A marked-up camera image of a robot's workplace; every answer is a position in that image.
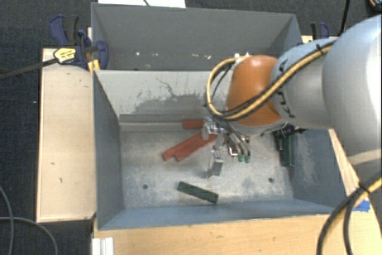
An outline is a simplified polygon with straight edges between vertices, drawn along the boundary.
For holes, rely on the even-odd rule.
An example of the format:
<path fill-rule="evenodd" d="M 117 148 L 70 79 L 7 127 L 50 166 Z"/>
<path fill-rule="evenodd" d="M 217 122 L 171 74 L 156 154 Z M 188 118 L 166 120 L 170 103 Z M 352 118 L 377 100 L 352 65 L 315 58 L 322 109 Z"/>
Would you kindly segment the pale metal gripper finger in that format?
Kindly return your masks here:
<path fill-rule="evenodd" d="M 213 168 L 213 165 L 214 165 L 214 157 L 211 156 L 208 160 L 208 167 L 207 167 L 207 170 L 205 172 L 205 178 L 210 178 L 212 176 L 212 168 Z"/>
<path fill-rule="evenodd" d="M 211 174 L 213 176 L 219 176 L 221 173 L 222 166 L 223 166 L 223 159 L 221 158 L 220 152 L 214 151 L 212 166 L 211 166 Z"/>

